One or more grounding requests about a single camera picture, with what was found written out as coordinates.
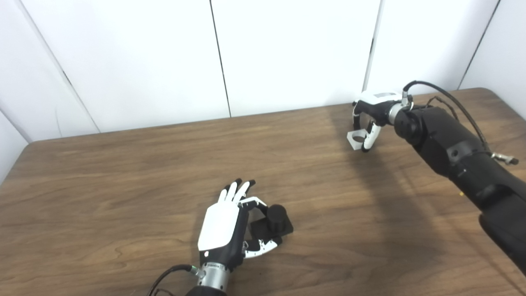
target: metal connector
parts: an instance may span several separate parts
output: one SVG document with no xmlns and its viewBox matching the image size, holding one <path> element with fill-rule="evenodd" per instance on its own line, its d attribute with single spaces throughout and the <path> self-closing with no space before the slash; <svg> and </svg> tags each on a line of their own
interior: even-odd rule
<svg viewBox="0 0 526 296">
<path fill-rule="evenodd" d="M 504 162 L 506 165 L 516 165 L 519 164 L 519 160 L 514 158 L 513 156 L 508 156 L 500 153 L 492 153 L 491 158 L 496 159 L 498 161 Z"/>
<path fill-rule="evenodd" d="M 192 266 L 192 269 L 190 270 L 190 273 L 197 276 L 198 278 L 202 279 L 206 276 L 206 271 L 201 270 L 195 266 Z"/>
<path fill-rule="evenodd" d="M 203 264 L 205 276 L 197 280 L 197 285 L 211 287 L 225 292 L 228 285 L 230 271 L 221 263 L 206 262 Z"/>
<path fill-rule="evenodd" d="M 402 92 L 402 107 L 409 106 L 409 99 L 407 98 L 407 92 Z"/>
</svg>

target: black cable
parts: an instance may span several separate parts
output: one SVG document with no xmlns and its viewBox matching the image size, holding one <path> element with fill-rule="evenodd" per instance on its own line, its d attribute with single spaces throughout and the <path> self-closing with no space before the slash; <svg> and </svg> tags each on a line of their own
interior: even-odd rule
<svg viewBox="0 0 526 296">
<path fill-rule="evenodd" d="M 171 274 L 172 272 L 174 271 L 178 271 L 178 270 L 186 270 L 186 271 L 190 271 L 192 270 L 192 265 L 189 265 L 189 264 L 179 264 L 179 265 L 174 265 L 172 267 L 170 267 L 169 269 L 167 269 L 165 272 L 163 272 L 158 278 L 157 280 L 155 280 L 154 284 L 151 285 L 151 288 L 150 290 L 148 291 L 148 293 L 146 294 L 146 296 L 153 296 L 154 294 L 154 291 L 155 291 L 155 288 L 159 285 L 159 283 L 169 274 Z"/>
<path fill-rule="evenodd" d="M 432 83 L 426 82 L 426 81 L 419 81 L 419 80 L 412 81 L 412 82 L 408 83 L 406 86 L 403 87 L 403 91 L 404 92 L 409 91 L 409 88 L 412 87 L 415 84 L 423 84 L 423 85 L 427 85 L 429 87 L 432 87 L 435 90 L 437 90 L 437 91 L 441 92 L 442 94 L 444 94 L 446 97 L 448 97 L 453 103 L 455 103 L 455 105 L 467 117 L 467 119 L 469 120 L 469 122 L 471 123 L 471 125 L 473 126 L 475 131 L 477 132 L 477 135 L 479 136 L 480 141 L 482 142 L 482 146 L 484 146 L 484 148 L 488 152 L 490 152 L 490 149 L 488 147 L 488 142 L 486 141 L 486 137 L 484 137 L 484 135 L 482 134 L 482 131 L 480 130 L 479 126 L 477 125 L 477 123 L 475 122 L 473 117 L 471 117 L 471 115 L 468 113 L 468 110 L 466 110 L 466 108 L 464 108 L 464 106 L 462 106 L 462 104 L 459 102 L 459 100 L 457 100 L 454 96 L 452 96 L 450 93 L 448 93 L 444 89 L 442 89 L 442 88 L 440 88 L 440 87 L 438 87 L 438 86 L 436 86 L 436 85 L 434 85 Z"/>
<path fill-rule="evenodd" d="M 165 289 L 161 289 L 161 288 L 158 288 L 157 290 L 155 290 L 154 296 L 157 296 L 157 293 L 159 293 L 159 292 L 165 292 L 166 294 L 168 294 L 170 296 L 175 296 L 172 292 L 170 292 L 168 290 L 165 290 Z"/>
<path fill-rule="evenodd" d="M 431 104 L 431 102 L 433 102 L 433 100 L 437 100 L 437 101 L 439 101 L 440 103 L 446 105 L 446 106 L 449 108 L 449 111 L 451 111 L 451 114 L 453 115 L 453 117 L 455 117 L 455 119 L 456 119 L 457 121 L 459 121 L 459 117 L 457 116 L 457 113 L 455 112 L 455 109 L 453 108 L 453 106 L 451 106 L 450 104 L 448 104 L 448 102 L 442 100 L 442 98 L 439 97 L 439 96 L 434 96 L 434 97 L 432 97 L 432 98 L 428 101 L 428 103 L 426 104 L 426 108 L 429 107 L 429 105 Z"/>
</svg>

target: wooden table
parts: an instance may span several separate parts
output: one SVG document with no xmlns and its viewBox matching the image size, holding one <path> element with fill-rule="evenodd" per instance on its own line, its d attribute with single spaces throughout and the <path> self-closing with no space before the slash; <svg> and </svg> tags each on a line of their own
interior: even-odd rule
<svg viewBox="0 0 526 296">
<path fill-rule="evenodd" d="M 454 94 L 526 180 L 524 120 L 488 90 Z M 367 154 L 350 130 L 346 104 L 32 143 L 0 188 L 0 295 L 144 295 L 198 264 L 206 208 L 237 177 L 295 232 L 245 260 L 229 295 L 526 294 L 458 189 L 391 127 Z"/>
</svg>

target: white wall panel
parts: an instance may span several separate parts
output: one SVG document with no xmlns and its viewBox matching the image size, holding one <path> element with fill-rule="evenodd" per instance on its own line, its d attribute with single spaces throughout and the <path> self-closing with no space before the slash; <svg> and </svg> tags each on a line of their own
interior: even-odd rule
<svg viewBox="0 0 526 296">
<path fill-rule="evenodd" d="M 23 3 L 101 131 L 229 116 L 209 1 Z"/>
<path fill-rule="evenodd" d="M 31 141 L 98 132 L 16 0 L 0 1 L 0 110 Z"/>
<path fill-rule="evenodd" d="M 351 102 L 379 1 L 213 0 L 232 116 Z"/>
<path fill-rule="evenodd" d="M 497 1 L 385 0 L 367 89 L 425 80 L 456 90 Z"/>
<path fill-rule="evenodd" d="M 460 88 L 486 87 L 526 119 L 526 1 L 501 1 Z"/>
<path fill-rule="evenodd" d="M 0 113 L 0 184 L 27 145 L 4 114 Z"/>
</svg>

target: cable connector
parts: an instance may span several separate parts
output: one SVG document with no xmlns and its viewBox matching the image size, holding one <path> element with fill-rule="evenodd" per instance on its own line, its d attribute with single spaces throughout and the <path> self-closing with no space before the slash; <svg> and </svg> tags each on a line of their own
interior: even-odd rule
<svg viewBox="0 0 526 296">
<path fill-rule="evenodd" d="M 407 91 L 402 92 L 402 107 L 409 106 L 409 99 L 407 98 Z"/>
<path fill-rule="evenodd" d="M 197 277 L 200 278 L 200 279 L 204 278 L 205 275 L 206 275 L 206 271 L 201 270 L 201 269 L 199 269 L 199 268 L 197 268 L 197 267 L 195 267 L 195 266 L 192 266 L 192 269 L 190 269 L 189 272 L 190 272 L 191 274 L 197 276 Z"/>
<path fill-rule="evenodd" d="M 519 164 L 519 160 L 514 158 L 513 156 L 508 156 L 508 155 L 504 155 L 504 154 L 500 154 L 500 153 L 492 153 L 491 154 L 491 158 L 493 158 L 495 160 L 498 160 L 498 161 L 502 161 L 506 165 L 510 165 L 510 164 L 517 165 L 517 164 Z"/>
</svg>

